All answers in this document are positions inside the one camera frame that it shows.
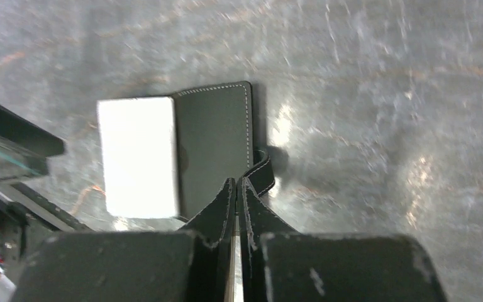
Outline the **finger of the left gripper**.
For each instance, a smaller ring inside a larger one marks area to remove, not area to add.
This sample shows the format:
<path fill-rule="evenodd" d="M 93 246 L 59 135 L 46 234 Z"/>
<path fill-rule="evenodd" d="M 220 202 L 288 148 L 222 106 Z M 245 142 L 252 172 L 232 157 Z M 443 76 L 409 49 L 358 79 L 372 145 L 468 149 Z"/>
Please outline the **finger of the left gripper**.
<path fill-rule="evenodd" d="M 62 139 L 0 105 L 0 184 L 46 176 L 48 159 L 64 152 Z"/>

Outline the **white card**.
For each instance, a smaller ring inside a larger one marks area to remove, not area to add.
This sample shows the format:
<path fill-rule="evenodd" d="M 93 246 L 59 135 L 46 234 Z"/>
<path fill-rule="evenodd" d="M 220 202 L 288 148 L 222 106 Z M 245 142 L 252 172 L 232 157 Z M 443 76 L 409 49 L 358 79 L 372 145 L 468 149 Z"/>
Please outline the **white card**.
<path fill-rule="evenodd" d="M 107 211 L 123 218 L 178 216 L 174 99 L 100 100 L 97 119 Z"/>

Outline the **black leather card holder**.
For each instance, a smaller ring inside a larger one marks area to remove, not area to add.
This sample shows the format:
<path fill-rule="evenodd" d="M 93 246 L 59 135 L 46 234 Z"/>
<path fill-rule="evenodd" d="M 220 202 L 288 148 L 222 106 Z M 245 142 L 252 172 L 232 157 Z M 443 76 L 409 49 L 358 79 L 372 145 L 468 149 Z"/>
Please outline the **black leather card holder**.
<path fill-rule="evenodd" d="M 227 178 L 249 178 L 259 196 L 274 186 L 269 154 L 253 143 L 249 82 L 193 87 L 171 96 L 184 218 L 212 202 Z"/>

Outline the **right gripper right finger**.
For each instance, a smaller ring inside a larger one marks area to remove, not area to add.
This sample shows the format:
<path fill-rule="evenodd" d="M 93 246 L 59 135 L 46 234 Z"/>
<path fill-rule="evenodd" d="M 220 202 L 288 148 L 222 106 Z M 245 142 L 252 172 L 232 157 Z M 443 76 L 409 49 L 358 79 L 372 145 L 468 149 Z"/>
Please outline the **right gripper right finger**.
<path fill-rule="evenodd" d="M 398 233 L 301 233 L 238 181 L 245 301 L 446 301 L 430 256 Z"/>

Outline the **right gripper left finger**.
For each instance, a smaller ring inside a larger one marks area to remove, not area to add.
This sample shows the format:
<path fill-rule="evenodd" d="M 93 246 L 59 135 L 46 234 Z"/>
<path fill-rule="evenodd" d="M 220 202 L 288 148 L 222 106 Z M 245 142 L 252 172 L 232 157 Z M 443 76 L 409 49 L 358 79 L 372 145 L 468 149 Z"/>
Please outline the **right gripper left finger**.
<path fill-rule="evenodd" d="M 169 232 L 58 232 L 28 257 L 13 301 L 228 301 L 236 184 Z"/>

